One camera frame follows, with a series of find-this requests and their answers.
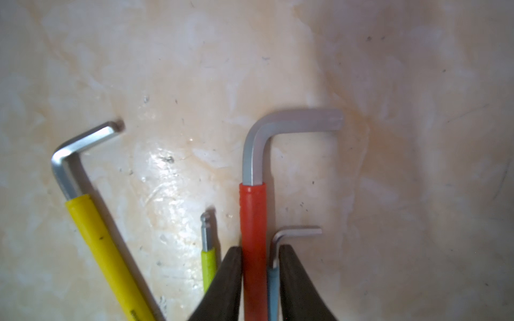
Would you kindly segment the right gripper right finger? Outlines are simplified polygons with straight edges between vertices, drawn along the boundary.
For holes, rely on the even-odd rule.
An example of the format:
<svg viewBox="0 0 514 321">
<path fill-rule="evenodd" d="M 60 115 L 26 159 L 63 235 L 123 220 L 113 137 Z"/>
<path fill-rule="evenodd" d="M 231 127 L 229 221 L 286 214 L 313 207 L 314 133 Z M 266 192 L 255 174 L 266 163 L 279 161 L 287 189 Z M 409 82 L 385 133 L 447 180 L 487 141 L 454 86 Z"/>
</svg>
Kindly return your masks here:
<svg viewBox="0 0 514 321">
<path fill-rule="evenodd" d="M 293 247 L 279 247 L 283 320 L 336 320 L 320 297 Z"/>
</svg>

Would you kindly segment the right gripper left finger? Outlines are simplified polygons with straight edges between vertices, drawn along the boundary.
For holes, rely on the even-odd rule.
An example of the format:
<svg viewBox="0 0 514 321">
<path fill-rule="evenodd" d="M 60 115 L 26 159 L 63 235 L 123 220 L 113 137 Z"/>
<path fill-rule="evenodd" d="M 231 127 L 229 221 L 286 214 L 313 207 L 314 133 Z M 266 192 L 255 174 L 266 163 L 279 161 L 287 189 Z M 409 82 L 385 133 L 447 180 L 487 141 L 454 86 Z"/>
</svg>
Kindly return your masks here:
<svg viewBox="0 0 514 321">
<path fill-rule="evenodd" d="M 231 247 L 189 320 L 238 320 L 242 293 L 242 248 Z"/>
</svg>

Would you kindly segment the red hex key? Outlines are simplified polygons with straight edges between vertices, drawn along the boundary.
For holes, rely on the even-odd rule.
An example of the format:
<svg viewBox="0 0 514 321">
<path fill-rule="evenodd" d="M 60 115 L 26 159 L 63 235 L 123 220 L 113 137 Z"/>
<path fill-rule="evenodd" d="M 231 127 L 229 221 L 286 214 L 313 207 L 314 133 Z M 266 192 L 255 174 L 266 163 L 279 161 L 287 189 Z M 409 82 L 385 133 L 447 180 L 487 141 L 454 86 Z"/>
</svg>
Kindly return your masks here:
<svg viewBox="0 0 514 321">
<path fill-rule="evenodd" d="M 338 131 L 343 113 L 337 109 L 282 110 L 258 120 L 249 130 L 243 148 L 240 184 L 240 228 L 244 319 L 267 320 L 266 230 L 267 200 L 263 181 L 264 150 L 268 140 L 281 134 Z"/>
</svg>

